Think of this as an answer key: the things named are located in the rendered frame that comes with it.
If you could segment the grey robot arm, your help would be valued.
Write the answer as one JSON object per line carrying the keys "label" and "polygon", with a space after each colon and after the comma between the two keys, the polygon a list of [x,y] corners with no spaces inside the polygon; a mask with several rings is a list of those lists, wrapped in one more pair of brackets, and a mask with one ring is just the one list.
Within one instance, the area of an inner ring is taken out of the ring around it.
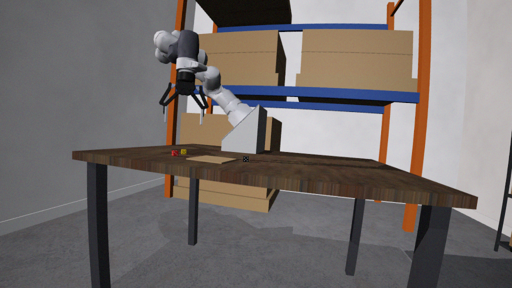
{"label": "grey robot arm", "polygon": [[203,84],[203,92],[213,99],[227,114],[235,127],[252,109],[242,103],[230,90],[221,85],[220,71],[215,66],[206,66],[208,56],[199,49],[199,35],[193,30],[174,30],[172,33],[159,30],[155,33],[155,56],[159,62],[176,64],[176,71],[193,73]]}

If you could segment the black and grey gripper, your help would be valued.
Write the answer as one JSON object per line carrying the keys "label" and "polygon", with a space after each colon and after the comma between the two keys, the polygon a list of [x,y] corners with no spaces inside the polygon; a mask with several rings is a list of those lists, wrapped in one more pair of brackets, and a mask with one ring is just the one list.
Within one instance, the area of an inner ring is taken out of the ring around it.
{"label": "black and grey gripper", "polygon": [[[204,111],[209,107],[207,100],[203,93],[202,86],[195,86],[195,77],[196,75],[191,72],[181,71],[177,73],[177,80],[176,84],[173,84],[169,82],[168,88],[165,91],[164,95],[162,96],[161,100],[159,100],[159,104],[163,106],[163,114],[164,114],[164,123],[166,123],[167,120],[167,105],[178,95],[186,95],[186,96],[192,96],[193,99],[196,101],[196,103],[201,108],[200,110],[200,125],[203,125],[203,117],[204,117]],[[170,93],[171,89],[176,88],[177,91],[164,103],[164,100]],[[203,101],[203,104],[200,102],[200,100],[197,98],[197,96],[194,93],[194,90],[197,89],[197,91],[200,94],[200,97]]]}

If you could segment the tan flat mat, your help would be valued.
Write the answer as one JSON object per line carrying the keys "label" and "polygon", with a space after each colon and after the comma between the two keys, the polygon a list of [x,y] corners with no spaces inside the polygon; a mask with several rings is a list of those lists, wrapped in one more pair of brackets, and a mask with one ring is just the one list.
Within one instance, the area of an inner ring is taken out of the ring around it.
{"label": "tan flat mat", "polygon": [[197,157],[186,158],[186,160],[193,160],[193,161],[201,161],[201,162],[223,164],[223,163],[228,163],[228,162],[231,162],[231,161],[235,161],[237,159],[236,158],[227,158],[227,157],[218,157],[218,156],[204,155],[204,156],[197,156]]}

